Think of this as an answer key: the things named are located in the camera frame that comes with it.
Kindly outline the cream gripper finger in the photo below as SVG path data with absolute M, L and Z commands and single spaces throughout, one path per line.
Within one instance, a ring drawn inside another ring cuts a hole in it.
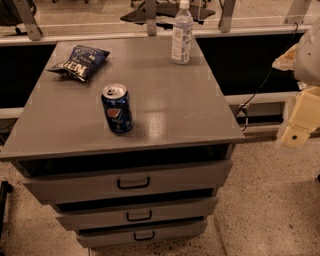
M 298 148 L 302 146 L 310 137 L 310 134 L 304 130 L 295 127 L 284 127 L 280 131 L 279 140 L 283 146 L 289 148 Z

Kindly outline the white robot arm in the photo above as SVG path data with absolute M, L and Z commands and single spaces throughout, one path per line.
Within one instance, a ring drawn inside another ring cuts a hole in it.
M 320 127 L 320 18 L 297 45 L 294 77 L 306 87 L 285 105 L 278 140 L 289 148 L 303 145 Z

